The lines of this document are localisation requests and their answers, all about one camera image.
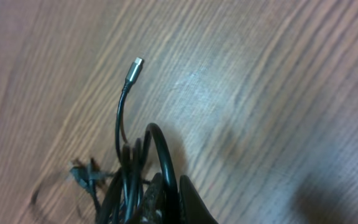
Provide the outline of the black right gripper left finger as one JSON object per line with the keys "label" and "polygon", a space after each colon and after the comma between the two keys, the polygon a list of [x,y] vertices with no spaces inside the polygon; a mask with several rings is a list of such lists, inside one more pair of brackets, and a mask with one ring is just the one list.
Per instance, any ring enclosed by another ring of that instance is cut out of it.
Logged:
{"label": "black right gripper left finger", "polygon": [[161,224],[163,223],[163,207],[165,205],[165,192],[161,173],[154,175],[146,190],[140,207],[134,214],[134,223]]}

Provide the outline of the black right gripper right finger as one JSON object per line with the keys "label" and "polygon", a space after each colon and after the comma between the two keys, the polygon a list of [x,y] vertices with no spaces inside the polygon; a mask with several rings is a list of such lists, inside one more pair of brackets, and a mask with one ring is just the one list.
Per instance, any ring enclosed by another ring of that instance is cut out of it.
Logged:
{"label": "black right gripper right finger", "polygon": [[180,177],[180,218],[184,224],[218,224],[187,175]]}

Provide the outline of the black cable grey metal plug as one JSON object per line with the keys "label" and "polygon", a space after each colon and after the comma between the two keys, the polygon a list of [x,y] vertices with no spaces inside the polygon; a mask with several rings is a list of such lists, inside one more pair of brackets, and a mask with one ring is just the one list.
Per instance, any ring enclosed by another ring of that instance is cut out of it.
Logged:
{"label": "black cable grey metal plug", "polygon": [[115,124],[115,148],[116,148],[116,154],[117,158],[121,159],[121,147],[120,147],[120,138],[124,142],[127,142],[125,131],[123,128],[123,112],[124,112],[124,105],[126,102],[126,98],[128,93],[130,92],[132,86],[137,81],[144,64],[144,59],[137,57],[132,64],[130,65],[129,71],[125,77],[124,85],[121,90],[121,95],[119,98],[119,103],[117,106],[117,114],[116,114],[116,124]]}

